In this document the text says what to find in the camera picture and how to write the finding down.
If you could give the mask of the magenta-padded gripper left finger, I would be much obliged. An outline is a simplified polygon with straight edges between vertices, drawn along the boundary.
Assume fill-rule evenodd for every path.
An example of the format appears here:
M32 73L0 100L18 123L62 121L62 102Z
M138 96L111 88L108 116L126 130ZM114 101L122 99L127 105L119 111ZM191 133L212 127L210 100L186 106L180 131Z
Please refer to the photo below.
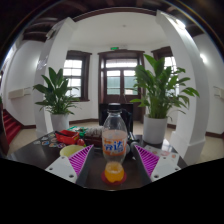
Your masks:
M84 184L88 175L94 146L89 145L71 156L60 156L46 171L75 184Z

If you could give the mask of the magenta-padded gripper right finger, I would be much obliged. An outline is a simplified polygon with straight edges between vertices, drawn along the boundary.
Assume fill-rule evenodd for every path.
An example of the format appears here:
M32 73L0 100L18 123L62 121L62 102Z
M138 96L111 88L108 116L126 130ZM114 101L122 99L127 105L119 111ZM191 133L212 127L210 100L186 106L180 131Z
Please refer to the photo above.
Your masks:
M162 148L135 145L133 155L143 185L155 182L183 168L181 157L168 143Z

